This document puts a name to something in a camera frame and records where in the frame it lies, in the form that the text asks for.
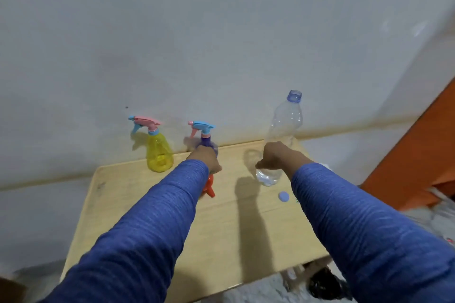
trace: blue sleeve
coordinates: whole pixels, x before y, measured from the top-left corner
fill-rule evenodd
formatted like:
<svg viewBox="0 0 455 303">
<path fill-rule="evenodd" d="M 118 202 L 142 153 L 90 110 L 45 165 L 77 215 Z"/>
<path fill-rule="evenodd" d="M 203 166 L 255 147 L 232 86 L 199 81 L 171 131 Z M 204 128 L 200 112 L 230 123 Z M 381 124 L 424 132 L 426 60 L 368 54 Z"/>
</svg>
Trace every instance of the blue sleeve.
<svg viewBox="0 0 455 303">
<path fill-rule="evenodd" d="M 101 235 L 44 302 L 163 302 L 208 179 L 180 163 Z"/>
<path fill-rule="evenodd" d="M 303 165 L 292 189 L 359 302 L 455 302 L 455 252 L 324 166 Z"/>
</svg>

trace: plastic bottle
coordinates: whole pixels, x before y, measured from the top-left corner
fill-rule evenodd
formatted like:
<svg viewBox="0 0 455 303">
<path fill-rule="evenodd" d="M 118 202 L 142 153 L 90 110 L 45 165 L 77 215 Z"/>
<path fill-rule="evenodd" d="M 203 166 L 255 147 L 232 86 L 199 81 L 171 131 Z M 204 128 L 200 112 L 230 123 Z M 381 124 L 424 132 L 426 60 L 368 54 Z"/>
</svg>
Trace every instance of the plastic bottle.
<svg viewBox="0 0 455 303">
<path fill-rule="evenodd" d="M 300 99 L 302 93 L 298 90 L 291 90 L 287 100 L 281 103 L 273 116 L 272 124 L 265 138 L 264 145 L 268 142 L 282 142 L 284 145 L 291 146 L 295 131 L 302 125 L 302 110 L 300 109 Z M 278 182 L 282 170 L 256 170 L 256 178 L 266 186 L 274 185 Z"/>
<path fill-rule="evenodd" d="M 171 168 L 174 165 L 174 156 L 168 141 L 157 127 L 161 122 L 145 116 L 130 116 L 128 119 L 134 122 L 132 134 L 141 127 L 148 127 L 147 167 L 157 173 Z"/>
<path fill-rule="evenodd" d="M 215 151 L 215 155 L 218 156 L 218 145 L 211 141 L 210 136 L 210 130 L 212 128 L 215 128 L 215 126 L 204 121 L 188 121 L 188 125 L 190 125 L 192 128 L 190 138 L 194 138 L 196 132 L 201 131 L 201 142 L 197 146 L 209 146 Z M 215 197 L 215 192 L 212 189 L 212 185 L 213 174 L 210 174 L 202 190 L 203 192 L 206 192 L 209 197 Z"/>
</svg>

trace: yellow spray bottle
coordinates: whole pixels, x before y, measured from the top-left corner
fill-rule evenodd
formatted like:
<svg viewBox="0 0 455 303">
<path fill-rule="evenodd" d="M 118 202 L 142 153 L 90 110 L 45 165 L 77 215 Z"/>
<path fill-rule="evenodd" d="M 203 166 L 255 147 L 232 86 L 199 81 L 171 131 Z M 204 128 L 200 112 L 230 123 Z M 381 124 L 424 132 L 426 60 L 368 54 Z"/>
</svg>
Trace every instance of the yellow spray bottle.
<svg viewBox="0 0 455 303">
<path fill-rule="evenodd" d="M 147 166 L 150 170 L 157 173 L 166 171 L 174 164 L 174 157 L 171 148 L 164 136 L 160 133 L 157 126 L 161 122 L 145 116 L 130 116 L 129 120 L 134 122 L 132 134 L 136 133 L 141 127 L 148 128 L 147 139 Z"/>
</svg>

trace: tabletop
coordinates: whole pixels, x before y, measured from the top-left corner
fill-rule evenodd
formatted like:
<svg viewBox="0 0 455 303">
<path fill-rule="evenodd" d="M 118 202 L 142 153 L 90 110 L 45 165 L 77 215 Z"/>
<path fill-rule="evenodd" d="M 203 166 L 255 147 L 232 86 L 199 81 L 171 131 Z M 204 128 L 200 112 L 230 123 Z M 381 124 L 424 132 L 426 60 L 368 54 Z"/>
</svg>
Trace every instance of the tabletop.
<svg viewBox="0 0 455 303">
<path fill-rule="evenodd" d="M 303 150 L 294 140 L 293 148 Z M 187 303 L 327 255 L 283 174 L 271 187 L 255 179 L 263 142 L 219 148 L 223 170 L 214 176 L 216 197 L 199 199 L 196 218 L 179 256 L 166 302 Z M 188 153 L 174 155 L 174 166 Z M 62 273 L 90 250 L 151 186 L 145 160 L 99 167 L 93 175 Z M 283 203 L 278 194 L 289 193 Z"/>
</svg>

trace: spray bottle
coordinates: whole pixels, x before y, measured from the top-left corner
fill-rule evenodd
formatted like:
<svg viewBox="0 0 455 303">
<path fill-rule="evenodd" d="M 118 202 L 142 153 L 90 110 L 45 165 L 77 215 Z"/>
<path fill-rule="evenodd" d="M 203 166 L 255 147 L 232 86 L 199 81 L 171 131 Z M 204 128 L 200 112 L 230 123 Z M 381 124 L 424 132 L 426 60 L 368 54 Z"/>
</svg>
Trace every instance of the spray bottle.
<svg viewBox="0 0 455 303">
<path fill-rule="evenodd" d="M 194 138 L 196 135 L 197 131 L 201 131 L 201 142 L 197 146 L 208 146 L 211 147 L 214 151 L 216 156 L 218 156 L 218 145 L 216 145 L 214 142 L 210 140 L 210 130 L 212 128 L 215 128 L 215 126 L 204 122 L 204 121 L 188 121 L 188 125 L 191 126 L 192 131 L 191 131 L 191 136 L 190 138 Z M 215 192 L 212 189 L 212 184 L 213 184 L 213 174 L 210 174 L 208 176 L 208 180 L 204 186 L 204 189 L 202 190 L 203 192 L 206 192 L 209 197 L 215 197 Z"/>
<path fill-rule="evenodd" d="M 161 125 L 161 122 L 145 116 L 130 116 L 128 119 L 134 122 L 132 134 L 141 127 L 148 128 L 147 167 L 157 173 L 162 173 L 172 167 L 174 156 L 168 141 L 157 127 Z"/>
</svg>

